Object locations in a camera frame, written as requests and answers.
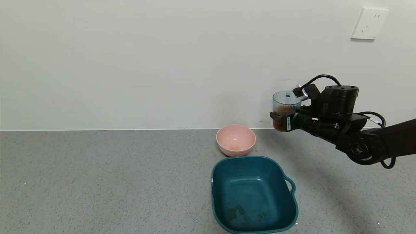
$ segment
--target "wall plate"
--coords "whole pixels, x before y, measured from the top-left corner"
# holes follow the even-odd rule
[[[388,13],[389,10],[363,8],[351,38],[376,39]]]

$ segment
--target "teal basin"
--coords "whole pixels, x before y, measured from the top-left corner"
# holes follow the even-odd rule
[[[266,234],[295,224],[296,187],[275,161],[262,156],[226,158],[215,165],[211,178],[214,216],[228,232]]]

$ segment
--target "speckled countertop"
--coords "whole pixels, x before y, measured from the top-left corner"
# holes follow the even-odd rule
[[[1,132],[0,233],[226,233],[210,175],[215,130]],[[251,155],[297,186],[285,233],[416,232],[416,157],[361,166],[305,132],[255,130]]]

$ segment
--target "basin handle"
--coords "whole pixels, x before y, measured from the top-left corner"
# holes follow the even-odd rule
[[[292,194],[292,196],[294,196],[294,195],[295,195],[295,190],[296,190],[295,183],[293,182],[293,180],[292,180],[292,179],[290,179],[290,178],[289,178],[289,177],[287,177],[286,175],[283,175],[283,177],[284,177],[284,179],[285,179],[285,180],[287,180],[287,181],[290,183],[290,185],[292,186],[292,189],[290,190],[290,193]]]

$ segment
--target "black cable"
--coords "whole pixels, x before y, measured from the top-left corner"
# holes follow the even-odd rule
[[[380,123],[377,123],[380,127],[386,127],[386,120],[385,120],[385,118],[381,115],[381,114],[379,114],[379,113],[376,113],[376,112],[372,112],[372,111],[364,111],[364,112],[360,112],[360,113],[357,113],[357,114],[359,114],[359,115],[364,115],[364,116],[366,116],[366,115],[375,115],[375,116],[377,116],[378,118],[380,118],[380,120],[381,120],[381,124]],[[381,161],[380,162],[381,163],[381,165],[384,167],[384,168],[386,168],[386,169],[391,169],[391,168],[393,168],[394,167],[394,165],[396,164],[396,157],[391,157],[391,161],[390,161],[390,165],[388,165],[387,166],[387,164],[384,162],[384,161]]]
[[[333,76],[331,76],[331,75],[324,75],[324,74],[322,74],[322,75],[318,75],[318,76],[316,76],[316,77],[314,77],[314,78],[312,78],[312,80],[310,80],[310,81],[308,81],[308,83],[306,83],[306,84],[304,84],[304,85],[302,85],[302,87],[300,88],[300,90],[302,90],[302,89],[304,89],[306,86],[308,86],[308,85],[310,85],[310,84],[312,84],[312,82],[314,82],[315,80],[317,80],[317,79],[319,79],[319,78],[322,78],[322,77],[326,77],[326,78],[328,78],[328,79],[331,79],[331,80],[333,80],[338,86],[341,86],[341,83],[335,78],[335,77],[333,77]]]
[[[381,127],[386,127],[386,120],[385,120],[385,118],[381,115],[381,114],[379,114],[379,113],[377,113],[377,112],[372,112],[372,111],[363,111],[363,112],[360,112],[360,113],[357,113],[357,114],[359,114],[359,115],[375,115],[375,116],[377,116],[378,118],[380,118],[380,120],[381,120],[381,124],[382,125],[380,125]]]

